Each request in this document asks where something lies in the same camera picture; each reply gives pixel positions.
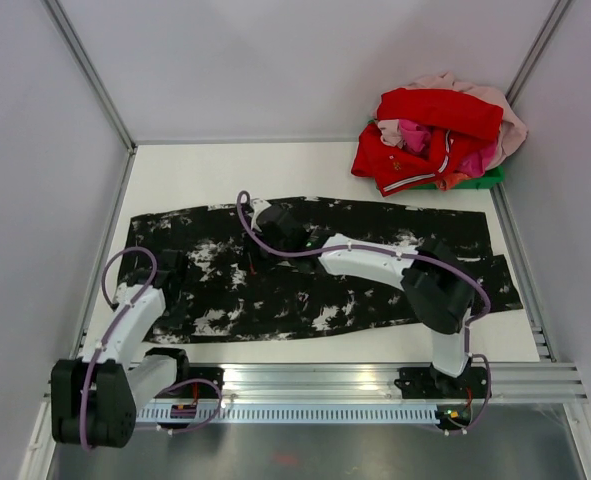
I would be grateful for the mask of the magenta pink trousers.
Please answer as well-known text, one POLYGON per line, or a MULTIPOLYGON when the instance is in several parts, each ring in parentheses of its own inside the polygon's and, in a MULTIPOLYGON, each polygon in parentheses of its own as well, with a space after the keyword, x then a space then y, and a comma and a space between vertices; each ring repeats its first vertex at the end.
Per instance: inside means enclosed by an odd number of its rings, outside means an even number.
POLYGON ((423 154, 430 145, 431 130, 426 126, 406 119, 400 119, 398 125, 402 138, 402 148, 415 155, 423 154))

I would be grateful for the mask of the red trousers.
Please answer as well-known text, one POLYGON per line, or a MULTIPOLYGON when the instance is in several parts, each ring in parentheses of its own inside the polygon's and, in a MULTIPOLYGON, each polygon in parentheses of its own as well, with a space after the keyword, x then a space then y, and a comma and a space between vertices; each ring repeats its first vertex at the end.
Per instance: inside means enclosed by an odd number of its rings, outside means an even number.
POLYGON ((384 197, 435 183, 498 139, 503 109, 446 89, 397 88, 381 95, 358 137, 351 174, 384 197))

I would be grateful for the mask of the light pink trousers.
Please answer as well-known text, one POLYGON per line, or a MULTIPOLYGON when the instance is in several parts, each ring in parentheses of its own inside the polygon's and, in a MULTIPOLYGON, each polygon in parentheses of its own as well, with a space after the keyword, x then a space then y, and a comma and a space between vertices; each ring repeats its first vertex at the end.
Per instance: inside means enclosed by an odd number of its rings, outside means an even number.
MULTIPOLYGON (((527 138, 527 126, 513 112, 504 94, 494 87, 458 81, 452 72, 446 72, 421 77, 407 85, 406 88, 453 90, 499 106, 503 110, 496 141, 465 157, 457 167, 457 172, 465 173, 472 178, 482 177, 487 170, 499 166, 506 157, 512 155, 527 138)), ((376 125, 383 144, 404 150, 398 123, 399 120, 378 120, 376 125)))

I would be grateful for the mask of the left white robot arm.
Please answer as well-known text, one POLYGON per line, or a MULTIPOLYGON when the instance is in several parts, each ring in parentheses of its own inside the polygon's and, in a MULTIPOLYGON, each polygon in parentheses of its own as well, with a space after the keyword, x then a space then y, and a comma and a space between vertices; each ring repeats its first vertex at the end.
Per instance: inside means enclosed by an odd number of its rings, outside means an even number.
POLYGON ((177 250, 154 255, 120 285, 113 317, 90 353, 61 359, 51 370, 51 432, 60 444, 122 448, 130 440, 136 415, 158 394, 185 395, 193 374, 184 350, 155 347, 131 365, 153 324, 179 300, 188 258, 177 250))

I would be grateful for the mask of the black white-splattered trousers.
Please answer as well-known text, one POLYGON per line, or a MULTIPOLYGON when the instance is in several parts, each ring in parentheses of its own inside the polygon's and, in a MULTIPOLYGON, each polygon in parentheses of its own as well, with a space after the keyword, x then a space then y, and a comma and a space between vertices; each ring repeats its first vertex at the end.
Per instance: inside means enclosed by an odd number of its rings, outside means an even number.
MULTIPOLYGON (((381 202, 290 197, 279 205, 309 230, 391 247, 442 241, 487 292, 493 312, 522 303, 504 256, 493 252, 481 212, 381 202)), ((131 219, 118 279, 129 281, 150 254, 183 252, 189 269, 172 310, 147 340, 159 344, 295 340, 412 324, 405 295, 355 277, 298 271, 247 239, 232 205, 209 205, 131 219)))

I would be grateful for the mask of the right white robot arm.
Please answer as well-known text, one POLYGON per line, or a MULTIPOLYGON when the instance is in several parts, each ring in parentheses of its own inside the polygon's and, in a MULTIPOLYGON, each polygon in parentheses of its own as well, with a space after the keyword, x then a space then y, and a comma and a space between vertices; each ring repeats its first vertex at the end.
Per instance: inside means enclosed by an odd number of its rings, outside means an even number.
POLYGON ((472 316, 477 282, 444 244, 385 247, 343 234, 309 230, 284 208, 252 199, 238 214, 259 252, 283 259, 307 274, 349 276, 388 285, 405 294, 416 318, 431 331, 432 387, 455 395, 471 365, 466 322, 472 316))

